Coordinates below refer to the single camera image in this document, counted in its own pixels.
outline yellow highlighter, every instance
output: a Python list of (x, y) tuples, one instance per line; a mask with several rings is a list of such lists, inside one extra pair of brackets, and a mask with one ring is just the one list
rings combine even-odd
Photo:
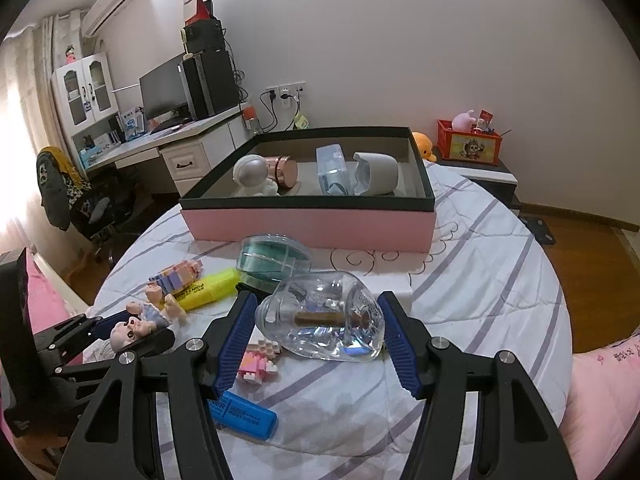
[(239, 281), (238, 272), (232, 267), (191, 283), (174, 298), (184, 310), (192, 310), (234, 294)]

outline computer monitor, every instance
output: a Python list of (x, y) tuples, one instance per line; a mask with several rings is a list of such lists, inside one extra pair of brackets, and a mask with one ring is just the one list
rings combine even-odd
[(140, 91), (147, 119), (153, 119), (164, 113), (187, 104), (178, 65), (183, 54), (162, 63), (140, 78)]

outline metal screw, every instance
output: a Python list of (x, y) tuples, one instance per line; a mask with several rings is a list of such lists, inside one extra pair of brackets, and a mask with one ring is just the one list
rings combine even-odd
[(516, 356), (508, 350), (503, 350), (502, 352), (500, 352), (498, 354), (498, 359), (500, 359), (500, 361), (502, 361), (506, 365), (511, 365), (516, 362)]
[(190, 352), (196, 352), (200, 350), (203, 346), (204, 346), (204, 341), (196, 337), (193, 339), (189, 339), (186, 345), (187, 350)]
[(438, 350), (449, 348), (449, 345), (449, 340), (446, 337), (440, 337), (439, 335), (437, 335), (436, 337), (431, 338), (431, 346), (437, 348)]
[(136, 355), (133, 352), (124, 352), (124, 354), (120, 354), (118, 357), (118, 361), (123, 365), (128, 365), (135, 361)]

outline white tablecloth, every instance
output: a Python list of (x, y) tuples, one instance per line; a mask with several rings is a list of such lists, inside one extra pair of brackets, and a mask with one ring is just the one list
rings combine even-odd
[[(314, 268), (410, 282), (412, 316), (431, 335), (486, 356), (501, 349), (515, 352), (559, 424), (569, 390), (572, 342), (562, 288), (549, 260), (494, 197), (446, 168), (426, 165), (438, 216), (430, 254), (314, 250)], [(194, 240), (176, 206), (122, 257), (88, 315), (114, 314), (127, 301), (144, 300), (146, 280), (163, 267), (200, 258), (206, 274), (219, 272), (235, 264), (238, 251), (236, 243)], [(201, 335), (233, 301), (190, 312), (187, 324), (175, 328), (176, 345)], [(218, 432), (236, 480), (399, 478), (423, 403), (402, 389), (388, 354), (352, 364), (286, 352), (276, 363), (275, 380), (261, 387), (236, 381), (233, 387), (278, 414), (278, 428), (265, 443)], [(471, 462), (476, 405), (476, 394), (468, 394), (454, 475), (460, 480), (467, 478)], [(166, 478), (180, 478), (163, 396), (158, 417)]]

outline red basket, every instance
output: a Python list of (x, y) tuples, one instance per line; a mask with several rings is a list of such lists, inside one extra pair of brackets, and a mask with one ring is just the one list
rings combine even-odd
[(497, 166), (502, 137), (457, 132), (451, 121), (438, 121), (438, 147), (445, 160), (465, 160)]

